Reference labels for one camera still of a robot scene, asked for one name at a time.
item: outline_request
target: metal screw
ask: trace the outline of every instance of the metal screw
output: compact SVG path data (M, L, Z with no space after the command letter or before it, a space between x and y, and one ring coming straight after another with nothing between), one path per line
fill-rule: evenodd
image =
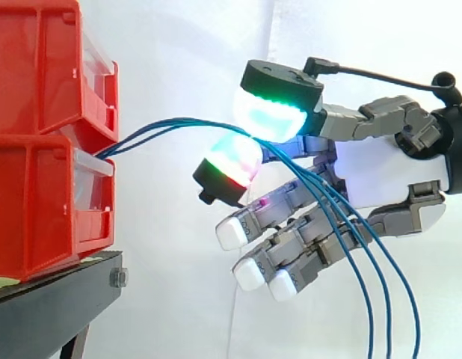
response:
M115 268L110 273L110 284L114 288L124 288L128 285L128 269Z

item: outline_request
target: red storage bin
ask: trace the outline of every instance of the red storage bin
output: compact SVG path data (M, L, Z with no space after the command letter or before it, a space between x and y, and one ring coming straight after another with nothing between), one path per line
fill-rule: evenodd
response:
M114 241L114 164L62 135L0 135L0 277L28 280Z
M76 0L0 0L0 134L63 134L97 153L117 142L117 65Z

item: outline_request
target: white wall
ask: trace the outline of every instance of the white wall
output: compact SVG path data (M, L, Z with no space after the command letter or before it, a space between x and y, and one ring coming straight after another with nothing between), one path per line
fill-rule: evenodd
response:
M462 1L276 1L280 21L271 49L277 61L301 67L307 55L318 55L420 82L450 70L462 90L462 10L451 8ZM122 135L179 115L231 120L247 59L268 53L273 1L81 2L120 65ZM440 105L425 94L349 76L326 84L326 101L343 105L397 93L415 95L428 109ZM221 252L214 236L230 210L201 204L191 178L219 133L181 130L117 158L115 248L125 252L130 282L91 326L85 357L363 358L365 307L345 261L289 303L274 303L266 289L238 291L235 298L230 268L238 253ZM252 196L282 182L284 173L278 165L263 169ZM385 242L419 302L421 358L462 358L462 197L449 199L431 232ZM381 358L384 302L372 268L361 253L356 257L375 303ZM395 308L395 358L409 358L410 308L384 268Z

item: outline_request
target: blue cable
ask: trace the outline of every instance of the blue cable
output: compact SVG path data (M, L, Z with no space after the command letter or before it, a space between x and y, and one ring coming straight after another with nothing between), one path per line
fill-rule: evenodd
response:
M138 137L139 135L142 135L145 132L151 131L153 129L161 128L163 126L173 126L173 127L169 128L169 129L162 130L162 131L160 131L160 132L158 132L158 133L156 133L154 135L151 135L150 137L145 138L144 140L141 140L139 144L143 144L143 143L145 143L145 142L147 142L147 141L149 141L149 140L151 140L153 138L156 138L156 137L158 137L160 135L163 135L164 133L167 133L167 132L172 131L174 129L187 127L187 126L216 126L216 127L230 129L230 130L235 131L237 133L249 136L242 129L240 129L238 127L231 126L231 125L226 125L226 124L223 124L223 123L213 123L213 122L210 122L210 121L199 121L198 122L196 120L187 120L185 122L185 121L180 121L179 119L177 119L177 120L165 120L165 121L159 121L158 123L152 123L152 124L150 124L148 126L145 126L143 129L139 129L137 132L135 132L134 134L131 134L128 138L126 138L125 140L123 140L119 144L115 145L114 149L112 149L112 150L108 149L107 151L104 151L103 152L104 155L102 155L102 156L103 157L113 156L113 155L118 154L118 153L124 153L124 152L126 152L128 150L132 150L133 148L137 147L139 144L136 143L136 144L134 144L132 146L128 146L128 147L123 148L121 150L118 150L118 149L121 146L123 146L125 143L132 141L134 138ZM368 316L369 316L369 350L368 350L368 358L372 358L373 349L374 349L374 319L373 319L372 304L371 304L371 301L370 301L369 293L367 291L364 279L363 279L363 277L362 277L362 275L361 275L361 273L360 273L360 271L359 271L359 269L357 267L357 264L354 261L354 258L351 256L350 251L347 249L347 246L345 245L344 239L342 238L342 235L341 235L341 233L339 231L339 228L337 227L336 222L332 218L328 208L324 205L324 201L321 199L321 196L318 196L316 191L309 186L307 181L312 182L313 185L317 189L319 189L320 192L322 192L324 195L327 195L327 199L331 202L331 204L333 204L332 197L330 197L329 194L326 193L326 189L319 182L316 182L315 180L313 180L312 178L309 178L309 177L306 178L306 176L301 174L299 169L293 166L294 162L292 162L292 160L289 157L287 157L284 153L280 153L278 151L278 149L276 149L274 146L272 146L269 143L266 143L266 142L261 141L259 139L257 139L257 141L261 145L267 147L275 156L277 156L279 159L281 159L284 162L284 164L286 165L286 167L288 167L295 174L295 176L306 186L306 188L316 198L319 206L323 209L324 214L326 215L328 221L330 222L330 225L333 228L334 233L336 234L336 237L337 237L337 239L339 241L339 244L341 245L341 248L343 249L346 257L348 258L349 263L351 264L351 267L354 270L355 275L357 276L358 282L359 282L361 290L363 292L363 296L364 296L364 299L365 299L365 302L366 302L366 306L367 306L367 310L368 310ZM340 210L340 215L342 216L342 218L345 221L348 222L348 226L353 231L353 234L356 237L361 238L361 240L362 240L360 242L361 245L366 246L366 243L364 242L364 240L362 239L360 234L357 232L354 225L347 219L347 217L345 216L343 211L337 205L335 205L334 208L337 208L338 210Z
M156 133L154 135L151 135L150 137L139 141L139 144L136 143L134 145L131 145L131 146L128 146L128 147L123 148L121 150L118 150L125 143L128 143L128 142L132 141L136 137L138 137L138 136L140 136L140 135L142 135L142 134L144 134L144 133L146 133L148 131L158 129L158 128L162 128L164 126L173 126L173 127L169 128L169 129L166 129L166 130L163 130L163 131L160 131L160 132L158 132L158 133ZM156 123L151 123L150 125L147 125L147 126L141 128L141 129L139 129L137 132L131 134L128 138L121 141L119 144L114 145L113 147L110 147L109 149L103 151L98 156L101 155L102 158L105 158L105 157L108 157L108 156L113 156L113 155L118 154L118 153L124 153L124 152L126 152L128 150L131 150L131 149L139 146L140 144L143 144L143 143L145 143L145 142L147 142L147 141L149 141L149 140L151 140L153 138L156 138L156 137L158 137L160 135L163 135L164 133L167 133L167 132L172 131L174 129L187 127L187 126L214 126L214 127L221 127L221 128L230 129L230 130L232 130L234 132L237 132L237 133L240 133L242 135L246 135L246 136L251 137L249 134L247 134L242 129L240 129L238 127L235 127L235 126L232 126L232 125L227 125L225 123L216 123L216 122L212 122L212 121L197 120L197 119L188 118L188 117L186 117L186 118L176 118L176 119L163 120L163 121L158 121ZM334 199L327 193L326 187L329 188L330 193L334 197L337 197L340 201L342 201L345 204L345 206L353 214L355 214L357 216L358 220L369 231L372 238L377 242L380 249L384 252L386 258L390 261L392 267L394 267L394 269L398 273L399 277L401 278L401 280L402 280L402 282L403 282L403 284L405 286L405 289L407 290L407 294L409 295L410 302L411 302L412 307L413 307L414 319L416 321L416 344L415 344L414 353L413 353L413 358L416 358L418 353L419 353L419 346L420 346L420 321L419 321L419 314L418 314L416 301L415 301L415 298L413 296L413 292L412 292L412 289L410 287L410 284L407 282L407 279L405 278L405 276L402 273L401 269L398 267L395 260L390 255L389 251L385 248L384 244L379 239L377 233L370 227L369 223L359 214L359 212L356 211L351 206L351 204L338 191L336 191L333 187L329 186L326 183L326 181L324 181L319 175L314 174L312 171L308 171L308 170L302 168L301 166L296 165L287 155L285 155L282 152L280 153L280 151L277 148L270 145L269 143L261 141L261 140L256 139L256 138L254 138L254 139L257 140L262 146L267 147L272 153L274 153L275 156L277 156L281 161L283 161L284 164L286 165L286 167L288 167L304 183L304 185L312 193L312 195L314 195L314 197L316 199L319 198L318 203L321 206L321 208L324 210L324 213L325 214L327 213L326 214L327 219L330 221L331 226L333 226L333 230L336 232L336 235L338 236L338 239L339 239L339 237L341 237L339 229L335 225L333 218L330 217L329 212L327 212L327 208L323 205L320 197L315 195L315 191L308 186L306 180L309 180L316 188L319 189L320 192L322 192L324 194L324 196L327 198L327 200L329 200L329 202L331 203L333 208L339 213L339 215L342 217L342 219L344 219L344 222L346 223L346 225L348 225L349 229L352 231L352 233L354 234L354 236L356 237L358 242L364 248L367 255L368 256L370 255L369 259L372 261L372 264L375 266L375 268L377 266L376 271L378 272L378 275L379 275L379 272L381 274L381 275L379 275L379 278L381 279L381 283L383 284L383 288L386 288L384 290L384 296L386 297L386 307L388 309L388 315L389 315L390 314L390 310L389 310L390 309L390 302L389 302L389 300L387 300L389 298L389 296L388 296L389 293L388 293L388 288L386 287L386 285L384 285L385 278L382 275L382 272L380 271L380 269L378 269L378 264L375 261L375 258L372 256L372 253L370 252L370 250L367 248L366 242L363 240L360 233L358 233L358 231L355 229L355 226L347 219L344 212L339 208L339 206L336 204ZM347 248L345 247L345 243L343 242L343 240L342 240L342 242L339 241L339 243L340 243L341 246L343 246L342 249L344 250L344 252L346 252ZM352 257L351 257L351 259L349 261L350 261L350 263L353 262L354 265L355 265L355 262L352 259ZM361 289L363 289L363 293L367 293L364 282L362 281L362 283L361 283L360 280L359 280L359 282L361 284ZM369 301L367 299L366 299L366 304L368 305L368 312L369 312L370 299L369 299ZM370 307L370 313L371 313L371 316L370 316L371 319L369 320L369 333L372 332L372 336L373 336L372 307ZM387 330L387 334L388 334L387 335L387 340L388 340L387 357L388 358L390 356L390 343L391 343L390 342L391 336L389 335L389 326L390 326L390 319L387 320L387 329L388 329ZM369 353L372 353L372 345L371 344L369 344Z
M391 301L390 301L389 287L387 286L387 281L384 277L384 273L381 271L381 267L379 266L372 252L369 250L369 247L366 241L364 240L364 238L362 237L362 235L355 228L355 226L351 223L351 221L349 221L347 215L345 215L345 213L339 207L337 202L333 200L333 198L327 192L326 188L322 185L322 183L326 183L324 179L322 179L318 174L315 174L314 172L309 171L309 170L305 170L301 166L297 165L282 150L276 149L276 151L280 153L280 155L277 156L277 158L281 160L281 162L283 162L286 166L293 167L296 169L296 171L302 173L305 176L305 178L307 178L326 197L326 199L329 201L333 209L339 214L339 216L345 222L346 226L350 229L353 236L359 242L360 246L364 249L364 251L367 254L367 257L369 258L372 265L374 266L375 271L377 272L379 280L382 284L382 290L384 291L384 300L386 302L386 340L387 340L386 358L390 358L392 354L392 306L391 306ZM347 206L347 204L343 201L345 200L345 198L338 191L334 189L333 194L334 196L336 196L336 194L339 194L338 199L342 201L346 205L346 207L348 208L350 207L349 210L355 214L356 210L346 201L347 204L349 204L349 206Z
M336 189L334 189L332 186L330 186L324 179L322 179L320 176L314 174L312 171L308 171L306 168L302 168L301 166L295 164L296 167L299 167L298 170L303 173L307 174L310 177L315 178L315 180L321 182L323 185L329 188L329 191L331 194L333 194L335 197L338 198L338 200L342 201L345 206L348 208L349 211L351 211L356 217L357 220L364 225L364 227L368 230L368 232L371 234L372 238L376 241L378 244L379 248L382 250L384 253L384 256L389 260L390 264L392 267L395 269L395 272L397 275L401 278L401 282L404 285L404 288L407 292L407 295L409 297L410 305L412 306L412 311L413 311L413 317L414 317L414 322L415 322L415 327L416 327L416 340L414 343L414 350L412 354L412 358L417 358L419 355L419 350L420 350L420 340L421 340L421 328L420 328L420 318L419 318L419 309L417 307L416 299L413 294L412 287L410 286L409 282L407 281L407 278L405 277L404 273L402 270L399 268L397 262L392 258L392 255L390 252L387 250L386 246L383 244L381 239L379 238L379 235L374 231L374 229L369 225L368 221L366 221L362 215L345 199L344 196L342 196Z

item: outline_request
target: white fingertip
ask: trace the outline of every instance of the white fingertip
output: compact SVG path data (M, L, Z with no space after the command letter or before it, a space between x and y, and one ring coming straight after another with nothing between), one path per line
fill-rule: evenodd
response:
M236 217L223 220L216 227L216 236L225 251L231 251L247 244L246 233Z
M253 258L242 260L232 272L243 290L255 290L265 283L265 279Z
M269 290L276 301L287 301L298 293L291 276L284 269L276 272L274 278L269 282Z

